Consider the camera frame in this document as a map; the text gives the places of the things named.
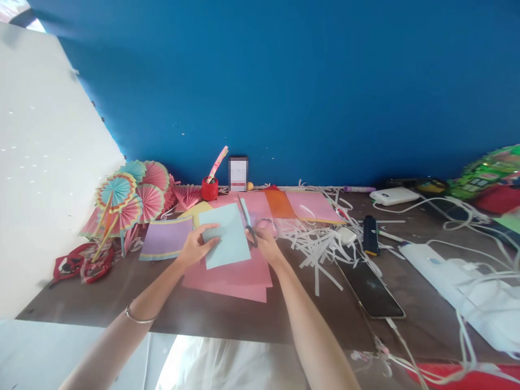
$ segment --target orange paper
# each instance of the orange paper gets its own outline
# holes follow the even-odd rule
[[[264,192],[265,196],[267,197],[269,207],[271,208],[271,214],[273,218],[298,218],[296,214],[294,214],[291,203],[289,202],[289,199],[287,198],[287,195],[284,191],[264,190]]]

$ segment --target red pen holder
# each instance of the red pen holder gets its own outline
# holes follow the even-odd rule
[[[217,199],[218,196],[218,180],[213,178],[212,183],[206,183],[207,177],[202,180],[202,198],[207,200]]]

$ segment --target paper fan decoration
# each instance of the paper fan decoration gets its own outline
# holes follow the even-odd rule
[[[160,188],[165,193],[170,185],[168,170],[160,162],[145,161],[146,175],[141,184],[151,184]]]
[[[135,195],[137,183],[134,177],[125,172],[108,177],[97,189],[96,206],[109,213],[115,213],[125,207]]]
[[[136,192],[142,199],[143,208],[139,223],[155,220],[164,207],[164,195],[161,189],[151,184],[139,184]]]
[[[101,212],[101,209],[99,207],[96,207],[94,209],[94,211],[92,212],[92,215],[90,215],[90,218],[88,219],[87,223],[85,223],[85,226],[82,227],[80,232],[78,233],[78,236],[94,237],[96,228],[99,223],[100,212]]]
[[[134,195],[124,207],[120,208],[119,212],[107,213],[104,209],[100,214],[99,226],[103,227],[103,241],[99,244],[97,252],[92,259],[95,263],[101,253],[101,249],[105,245],[108,238],[120,237],[123,257],[125,256],[125,231],[132,228],[142,215],[142,201],[139,196]]]
[[[144,177],[146,173],[146,165],[144,162],[136,160],[136,161],[129,161],[124,165],[121,165],[117,173],[129,173],[131,174],[135,181],[137,183],[142,182],[142,178]]]
[[[176,186],[176,184],[180,184],[180,181],[175,181],[173,176],[170,174],[170,186],[168,187],[168,191],[166,191],[164,194],[164,207],[162,208],[163,214],[171,209],[177,200],[175,194],[173,193],[173,188]]]
[[[123,207],[119,213],[112,213],[106,217],[108,218],[108,226],[112,226],[115,218],[118,219],[112,231],[108,233],[108,236],[120,237],[121,232],[125,232],[126,230],[133,228],[134,225],[139,222],[139,219],[143,214],[143,210],[144,205],[141,198],[137,195],[134,195],[130,202],[128,202],[128,204]],[[101,216],[102,212],[99,212],[98,219],[101,219]]]
[[[175,185],[172,190],[175,197],[179,200],[176,211],[189,210],[202,199],[200,188],[195,187],[193,184],[187,186]]]

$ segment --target forearm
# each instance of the forearm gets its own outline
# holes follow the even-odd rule
[[[132,317],[141,321],[156,317],[184,271],[182,261],[173,262],[132,302]],[[60,389],[108,389],[151,326],[135,323],[121,313]]]
[[[296,350],[313,390],[360,389],[334,334],[290,264],[275,263],[287,305]]]

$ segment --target hand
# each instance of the hand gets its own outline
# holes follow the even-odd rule
[[[269,230],[257,227],[254,228],[254,231],[256,233],[256,240],[258,241],[258,248],[271,266],[274,267],[275,265],[287,262]],[[249,230],[245,231],[245,236],[249,241],[254,242]]]
[[[211,250],[211,248],[218,244],[218,242],[220,241],[220,237],[213,237],[211,240],[204,244],[202,232],[207,229],[218,228],[219,226],[219,224],[204,224],[190,232],[190,234],[188,234],[186,242],[184,243],[183,250],[181,251],[176,262],[182,262],[186,267],[189,267],[190,265],[197,263],[200,259],[206,256],[206,254]]]

